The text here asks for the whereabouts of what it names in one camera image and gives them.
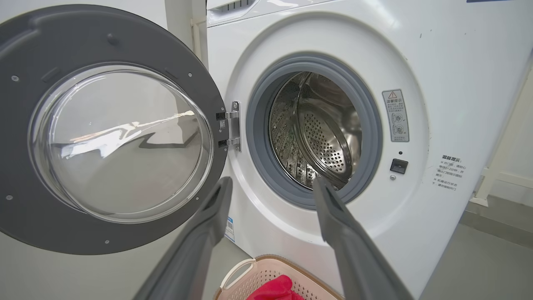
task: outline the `white basket handle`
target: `white basket handle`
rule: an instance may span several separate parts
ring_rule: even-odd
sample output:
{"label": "white basket handle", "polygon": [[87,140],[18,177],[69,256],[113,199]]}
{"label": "white basket handle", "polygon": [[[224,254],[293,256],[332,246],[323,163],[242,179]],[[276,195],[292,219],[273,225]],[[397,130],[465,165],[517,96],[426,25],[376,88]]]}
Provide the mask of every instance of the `white basket handle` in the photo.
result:
{"label": "white basket handle", "polygon": [[[249,259],[245,259],[243,260],[242,262],[238,263],[237,265],[235,265],[227,274],[226,274],[226,277],[224,277],[224,279],[222,280],[222,283],[220,284],[220,288],[222,290],[227,290],[229,288],[231,288],[231,286],[233,286],[237,281],[239,281],[244,275],[246,275],[248,272],[250,272],[251,269],[253,269],[253,267],[257,264],[257,262],[255,261],[255,258],[249,258]],[[237,271],[239,271],[242,267],[244,267],[245,265],[250,265],[250,267],[248,267],[248,269],[246,271],[244,271],[243,274],[241,274],[239,277],[237,277],[235,280],[232,281],[232,283],[230,283],[228,286],[226,286],[226,284],[228,283],[228,280],[230,280],[230,278],[235,275],[235,273],[237,273]]]}

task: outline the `front-loading washing machine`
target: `front-loading washing machine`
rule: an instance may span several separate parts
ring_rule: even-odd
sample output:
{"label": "front-loading washing machine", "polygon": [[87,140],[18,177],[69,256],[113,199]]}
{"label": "front-loading washing machine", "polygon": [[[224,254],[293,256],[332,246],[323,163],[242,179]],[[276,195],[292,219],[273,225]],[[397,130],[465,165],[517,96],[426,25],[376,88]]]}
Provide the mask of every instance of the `front-loading washing machine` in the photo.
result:
{"label": "front-loading washing machine", "polygon": [[0,26],[6,298],[134,295],[221,174],[226,235],[251,256],[342,290],[312,200],[324,177],[419,296],[530,66],[531,4],[207,9],[210,73],[108,7]]}

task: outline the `washing machine door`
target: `washing machine door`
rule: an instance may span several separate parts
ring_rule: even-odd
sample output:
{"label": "washing machine door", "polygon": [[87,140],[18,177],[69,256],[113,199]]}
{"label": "washing machine door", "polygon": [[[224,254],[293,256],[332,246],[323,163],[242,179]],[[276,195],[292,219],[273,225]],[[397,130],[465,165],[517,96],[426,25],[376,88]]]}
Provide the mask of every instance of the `washing machine door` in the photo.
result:
{"label": "washing machine door", "polygon": [[0,230],[32,246],[149,243],[191,217],[224,167],[215,83],[137,15],[65,5],[1,24],[0,90]]}

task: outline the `warning label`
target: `warning label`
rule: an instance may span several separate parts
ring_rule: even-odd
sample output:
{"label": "warning label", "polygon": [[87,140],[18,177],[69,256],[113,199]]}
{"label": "warning label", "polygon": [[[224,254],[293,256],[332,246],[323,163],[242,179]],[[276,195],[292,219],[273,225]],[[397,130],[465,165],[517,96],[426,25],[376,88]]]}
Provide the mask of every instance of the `warning label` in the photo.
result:
{"label": "warning label", "polygon": [[233,219],[228,217],[228,223],[226,224],[225,236],[228,237],[232,242],[235,243],[235,231],[233,231]]}
{"label": "warning label", "polygon": [[457,183],[465,175],[466,167],[458,157],[443,155],[432,184],[450,191],[457,190]]}
{"label": "warning label", "polygon": [[389,116],[391,141],[409,141],[409,124],[401,90],[383,91],[382,95]]}

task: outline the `metal hinge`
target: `metal hinge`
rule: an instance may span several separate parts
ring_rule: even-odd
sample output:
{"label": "metal hinge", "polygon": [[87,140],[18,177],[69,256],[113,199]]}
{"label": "metal hinge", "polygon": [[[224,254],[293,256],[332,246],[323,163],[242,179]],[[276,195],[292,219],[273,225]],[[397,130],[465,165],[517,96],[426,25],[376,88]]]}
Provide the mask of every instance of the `metal hinge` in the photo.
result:
{"label": "metal hinge", "polygon": [[235,150],[240,151],[240,104],[237,101],[231,103],[231,111],[221,113],[219,118],[222,117],[228,120],[230,138],[222,141],[219,146],[235,146]]}

